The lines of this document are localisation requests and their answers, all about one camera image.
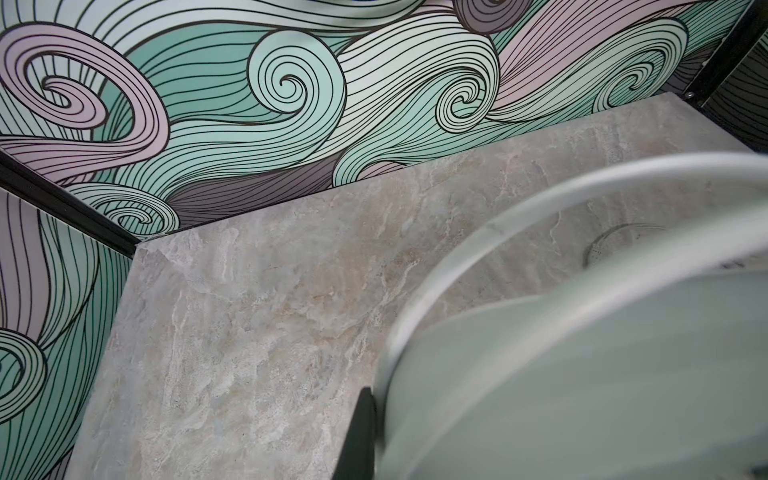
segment black corner strip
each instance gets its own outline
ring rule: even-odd
[[[376,404],[370,387],[360,390],[344,445],[331,480],[372,480],[376,441]]]
[[[126,257],[136,252],[138,238],[2,150],[0,187]]]
[[[683,98],[701,107],[768,30],[768,2],[752,0],[720,47],[707,59]]]

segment wallpaper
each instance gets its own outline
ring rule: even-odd
[[[715,90],[703,111],[746,146],[768,153],[768,33]]]
[[[2,0],[0,148],[146,238],[680,92],[749,0]]]
[[[0,478],[61,480],[130,260],[0,190]]]

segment grey marble surface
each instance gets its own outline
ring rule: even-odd
[[[142,243],[69,479],[328,479],[400,307],[480,224],[608,164],[746,151],[672,94]],[[430,322],[549,291],[626,222],[672,227],[752,192],[660,182],[542,221]]]

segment mint green swirl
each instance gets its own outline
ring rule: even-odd
[[[174,209],[142,190],[101,183],[74,184],[67,190],[140,239],[179,227]]]
[[[479,124],[498,91],[493,44],[467,31],[450,12],[403,18],[355,41],[338,59],[347,83],[346,105],[338,127],[313,153],[317,160],[366,141],[367,134],[436,78],[452,79],[432,115],[449,133]]]
[[[333,131],[346,100],[344,75],[333,53],[308,33],[275,31],[255,45],[247,72],[251,94],[282,114],[278,120],[178,121],[165,151],[121,167],[112,181],[164,200],[196,181],[315,160],[308,157]]]
[[[45,384],[48,367],[37,344],[14,330],[0,328],[0,423],[24,411]]]

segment black metal frame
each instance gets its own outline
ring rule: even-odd
[[[707,60],[683,92],[683,98],[701,107],[750,53],[768,30],[768,0],[753,0],[720,47]]]
[[[370,387],[360,390],[339,461],[331,480],[372,480],[376,444],[376,403]]]
[[[136,252],[138,238],[2,150],[0,187],[126,257]]]

